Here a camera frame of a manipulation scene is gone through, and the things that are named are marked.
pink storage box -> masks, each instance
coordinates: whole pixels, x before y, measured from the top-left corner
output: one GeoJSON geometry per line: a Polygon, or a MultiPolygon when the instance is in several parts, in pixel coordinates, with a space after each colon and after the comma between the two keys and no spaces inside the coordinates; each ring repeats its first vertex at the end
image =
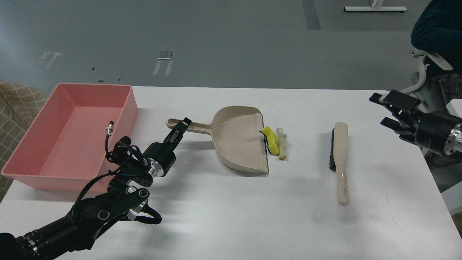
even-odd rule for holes
{"type": "MultiPolygon", "coordinates": [[[[130,136],[138,115],[131,86],[61,83],[27,130],[1,173],[36,189],[80,191],[91,179],[115,169],[104,158],[130,136]]],[[[105,192],[111,176],[91,189],[105,192]]]]}

beige dustpan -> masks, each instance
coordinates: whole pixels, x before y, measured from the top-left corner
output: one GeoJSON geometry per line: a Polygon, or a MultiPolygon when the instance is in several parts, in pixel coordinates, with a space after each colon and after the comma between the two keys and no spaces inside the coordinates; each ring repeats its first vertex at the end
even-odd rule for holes
{"type": "MultiPolygon", "coordinates": [[[[173,128],[179,119],[169,119],[173,128]]],[[[256,107],[227,106],[220,109],[211,124],[191,123],[187,131],[212,137],[220,161],[229,168],[251,173],[268,173],[263,134],[263,116],[256,107]]]]}

checkered fabric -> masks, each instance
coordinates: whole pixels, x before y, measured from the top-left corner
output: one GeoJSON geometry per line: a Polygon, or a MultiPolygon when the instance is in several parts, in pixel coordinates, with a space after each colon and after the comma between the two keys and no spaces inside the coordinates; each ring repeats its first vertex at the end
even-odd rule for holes
{"type": "MultiPolygon", "coordinates": [[[[0,169],[47,101],[39,89],[0,80],[0,169]]],[[[0,201],[12,180],[0,175],[0,201]]]]}

sponge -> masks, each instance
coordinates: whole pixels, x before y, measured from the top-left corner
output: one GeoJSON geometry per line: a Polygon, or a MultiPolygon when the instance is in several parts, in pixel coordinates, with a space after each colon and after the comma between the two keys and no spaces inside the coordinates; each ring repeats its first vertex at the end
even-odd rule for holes
{"type": "Polygon", "coordinates": [[[271,130],[269,126],[265,126],[260,132],[266,137],[269,153],[272,155],[279,155],[278,138],[273,130],[271,130]]]}

dark sweater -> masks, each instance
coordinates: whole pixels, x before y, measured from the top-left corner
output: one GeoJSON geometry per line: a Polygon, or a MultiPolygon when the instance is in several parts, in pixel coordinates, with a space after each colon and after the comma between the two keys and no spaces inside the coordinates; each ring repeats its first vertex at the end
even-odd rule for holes
{"type": "Polygon", "coordinates": [[[462,74],[462,0],[432,0],[414,25],[411,43],[439,53],[454,68],[444,71],[431,62],[427,77],[462,74]]]}

